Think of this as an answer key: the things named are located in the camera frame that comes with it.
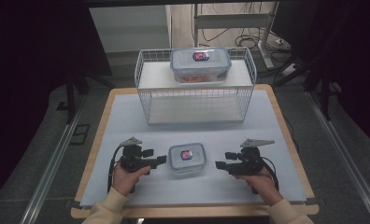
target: beige sleeve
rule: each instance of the beige sleeve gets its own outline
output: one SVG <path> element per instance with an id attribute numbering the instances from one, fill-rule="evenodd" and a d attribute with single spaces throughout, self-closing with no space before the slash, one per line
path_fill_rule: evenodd
<path id="1" fill-rule="evenodd" d="M 269 214 L 276 224 L 313 223 L 307 215 L 297 213 L 285 199 L 271 206 L 269 208 Z"/>
<path id="2" fill-rule="evenodd" d="M 121 223 L 121 210 L 127 200 L 126 197 L 111 188 L 106 198 L 92 207 L 90 216 L 83 221 L 83 224 Z"/>

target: person's left hand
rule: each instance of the person's left hand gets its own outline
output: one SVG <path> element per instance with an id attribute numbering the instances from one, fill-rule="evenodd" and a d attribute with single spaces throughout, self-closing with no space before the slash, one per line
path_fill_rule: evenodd
<path id="1" fill-rule="evenodd" d="M 137 170 L 134 173 L 129 173 L 123 170 L 123 168 L 121 168 L 121 164 L 118 162 L 115 165 L 113 173 L 112 188 L 115 189 L 121 195 L 127 196 L 130 190 L 132 190 L 133 185 L 138 182 L 139 177 L 147 174 L 150 171 L 150 169 L 151 167 L 147 166 Z"/>

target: table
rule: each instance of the table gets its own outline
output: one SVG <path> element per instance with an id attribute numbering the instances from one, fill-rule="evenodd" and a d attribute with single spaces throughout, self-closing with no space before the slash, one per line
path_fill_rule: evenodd
<path id="1" fill-rule="evenodd" d="M 267 92 L 270 103 L 275 111 L 278 124 L 285 138 L 285 142 L 290 151 L 292 161 L 295 165 L 297 174 L 299 175 L 302 186 L 305 190 L 306 197 L 308 199 L 314 199 L 314 193 L 310 184 L 307 180 L 307 176 L 300 158 L 296 152 L 295 145 L 292 141 L 290 132 L 287 128 L 285 120 L 281 114 L 280 108 L 276 97 L 269 85 L 256 85 L 255 90 L 264 90 Z M 83 177 L 78 187 L 78 193 L 75 198 L 76 202 L 79 202 L 82 198 L 84 190 L 89 181 L 93 166 L 100 148 L 102 137 L 104 135 L 105 128 L 107 126 L 107 120 L 111 111 L 112 103 L 116 95 L 119 94 L 137 94 L 135 88 L 130 89 L 115 89 L 109 94 L 106 108 L 98 127 L 92 150 L 87 161 Z M 293 206 L 298 212 L 303 212 L 309 215 L 314 215 L 319 212 L 319 206 L 317 204 L 306 204 L 298 203 Z M 74 218 L 85 218 L 90 214 L 90 209 L 73 208 L 71 210 L 71 216 Z M 135 217 L 254 217 L 254 216 L 267 216 L 267 205 L 263 204 L 252 204 L 252 205 L 219 205 L 210 204 L 203 206 L 143 206 L 137 208 L 124 208 L 124 217 L 135 218 Z"/>

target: container label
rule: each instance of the container label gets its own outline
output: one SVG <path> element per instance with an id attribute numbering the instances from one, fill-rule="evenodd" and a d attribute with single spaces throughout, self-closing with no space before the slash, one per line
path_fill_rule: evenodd
<path id="1" fill-rule="evenodd" d="M 208 61 L 209 56 L 206 51 L 196 51 L 193 54 L 193 59 L 195 62 L 203 62 L 203 61 Z"/>
<path id="2" fill-rule="evenodd" d="M 181 151 L 181 158 L 183 161 L 189 161 L 192 159 L 192 152 L 190 150 Z"/>

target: wire rack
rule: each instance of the wire rack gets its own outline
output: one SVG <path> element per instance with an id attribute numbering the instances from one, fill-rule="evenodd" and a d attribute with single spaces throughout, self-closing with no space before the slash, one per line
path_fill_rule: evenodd
<path id="1" fill-rule="evenodd" d="M 228 76 L 233 80 L 240 78 L 237 83 L 232 85 L 227 80 L 181 85 L 170 82 L 174 80 L 170 70 L 171 49 L 141 50 L 135 84 L 148 124 L 242 122 L 257 74 L 249 49 L 234 48 L 228 52 L 233 63 Z M 153 79 L 143 82 L 146 76 Z"/>

